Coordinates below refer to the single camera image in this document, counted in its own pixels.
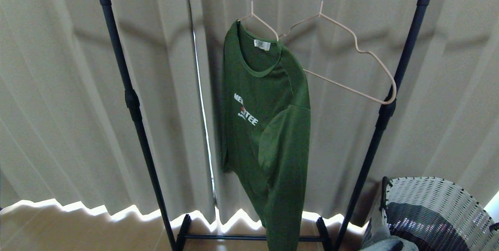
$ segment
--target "green shirt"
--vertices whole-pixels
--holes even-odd
[[[310,141],[305,74],[281,42],[240,22],[223,49],[223,169],[233,170],[267,229],[270,251],[296,251]]]

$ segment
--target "curtain fold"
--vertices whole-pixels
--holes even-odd
[[[223,39],[251,0],[201,0],[214,98],[210,137],[219,137]],[[360,49],[375,52],[395,73],[417,0],[325,0],[323,12],[357,33]],[[383,176],[438,176],[458,183],[480,202],[499,189],[499,0],[432,0],[357,205],[362,225]],[[316,14],[320,0],[255,0],[255,14],[278,33]],[[274,38],[250,20],[255,34]],[[299,25],[281,41],[303,68],[383,99],[390,82],[376,61],[355,52],[351,35],[325,20]],[[323,217],[344,214],[374,131],[379,105],[307,75],[312,109],[305,210]],[[217,139],[212,160],[219,159]],[[239,208],[257,215],[233,173],[214,164],[222,222]]]
[[[214,221],[189,1],[112,2],[169,216]],[[157,210],[99,0],[2,0],[0,30],[0,205]]]

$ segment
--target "tile floor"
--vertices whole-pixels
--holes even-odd
[[[339,224],[328,227],[335,237]],[[304,219],[302,235],[318,235],[315,222]],[[210,233],[200,219],[193,219],[192,233]],[[252,230],[239,220],[230,234],[259,235],[263,228]],[[343,250],[357,250],[361,235],[350,231]],[[170,246],[160,217],[143,221],[130,212],[119,221],[103,213],[92,216],[84,209],[71,212],[55,205],[34,208],[19,205],[0,212],[0,249],[2,251],[169,251]],[[187,240],[185,251],[265,251],[266,242],[242,240]],[[322,244],[300,242],[299,251],[322,251]]]

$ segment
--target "white wicker basket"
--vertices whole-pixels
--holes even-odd
[[[389,235],[421,251],[498,251],[499,232],[463,188],[435,177],[383,178],[363,247]]]

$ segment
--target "clothes hanger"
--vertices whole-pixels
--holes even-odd
[[[353,89],[353,88],[350,88],[350,87],[348,87],[348,86],[345,86],[345,85],[340,84],[340,83],[338,83],[338,82],[335,82],[335,81],[333,81],[333,80],[327,79],[327,78],[325,78],[325,77],[323,77],[323,76],[321,76],[321,75],[318,75],[318,74],[316,74],[316,73],[314,73],[314,72],[310,72],[310,71],[305,70],[305,69],[304,69],[303,71],[305,71],[305,72],[307,72],[307,73],[310,73],[310,74],[312,74],[312,75],[314,75],[314,76],[316,76],[316,77],[319,77],[319,78],[321,78],[321,79],[323,79],[323,80],[326,80],[326,81],[328,81],[328,82],[330,82],[330,83],[336,84],[336,85],[337,85],[337,86],[339,86],[339,87],[342,87],[342,88],[344,88],[344,89],[347,89],[347,90],[349,90],[349,91],[352,91],[352,92],[354,92],[354,93],[357,93],[358,95],[364,96],[364,97],[366,97],[366,98],[368,98],[368,99],[371,99],[371,100],[373,100],[373,101],[375,101],[375,102],[378,102],[378,103],[380,103],[380,104],[382,104],[382,105],[388,105],[388,104],[392,103],[392,102],[395,100],[395,97],[397,96],[397,84],[395,83],[395,79],[393,78],[393,76],[392,76],[392,74],[390,73],[390,71],[388,71],[388,69],[386,68],[385,64],[383,64],[383,62],[382,62],[382,61],[378,58],[378,56],[376,56],[376,54],[374,54],[372,51],[364,51],[364,50],[360,50],[360,49],[359,49],[358,42],[357,42],[357,35],[355,35],[355,33],[354,33],[351,29],[349,29],[347,26],[345,26],[345,25],[343,25],[343,24],[339,23],[338,21],[333,20],[332,18],[330,18],[330,17],[328,17],[328,16],[324,15],[324,13],[322,13],[322,7],[323,7],[323,6],[324,6],[324,0],[321,0],[321,1],[320,1],[319,13],[317,13],[317,15],[314,15],[314,16],[312,16],[312,17],[310,17],[310,18],[305,19],[305,20],[301,20],[300,22],[298,22],[298,23],[294,24],[293,26],[291,26],[291,28],[289,29],[289,31],[287,31],[287,33],[282,34],[282,35],[280,35],[280,36],[284,36],[284,37],[289,36],[289,33],[291,32],[291,30],[292,30],[294,27],[298,26],[299,24],[302,24],[303,22],[307,22],[307,21],[309,21],[309,20],[312,20],[312,19],[314,19],[314,18],[316,18],[316,17],[323,17],[323,18],[325,18],[326,20],[333,22],[334,24],[336,24],[336,25],[338,25],[338,26],[342,27],[343,29],[345,29],[346,31],[348,31],[348,32],[349,32],[349,33],[353,36],[353,39],[354,39],[354,41],[355,41],[355,49],[357,50],[357,52],[358,52],[358,53],[362,53],[362,54],[369,54],[369,55],[371,55],[372,57],[374,57],[374,59],[376,59],[376,61],[378,61],[378,63],[381,65],[381,67],[383,68],[383,70],[385,71],[385,73],[386,73],[386,74],[388,75],[388,77],[390,78],[390,81],[392,82],[392,90],[393,90],[393,92],[392,92],[392,97],[391,97],[388,101],[382,101],[382,100],[376,99],[376,98],[374,98],[374,97],[372,97],[372,96],[370,96],[370,95],[367,95],[367,94],[365,94],[365,93],[362,93],[362,92],[360,92],[360,91],[357,91],[357,90],[355,90],[355,89]]]
[[[263,25],[267,26],[267,28],[269,28],[269,29],[272,31],[272,33],[274,33],[274,34],[276,35],[276,40],[279,40],[279,35],[278,35],[278,33],[277,33],[274,29],[272,29],[272,27],[271,27],[269,24],[265,23],[265,21],[264,21],[264,20],[260,19],[260,17],[258,17],[258,16],[254,13],[254,11],[253,11],[253,0],[251,0],[251,14],[250,14],[250,15],[248,15],[248,16],[245,16],[245,17],[239,18],[239,19],[238,19],[238,21],[242,21],[242,20],[245,20],[245,19],[250,18],[250,17],[255,17],[255,19],[256,19],[256,20],[258,20],[261,24],[263,24]]]

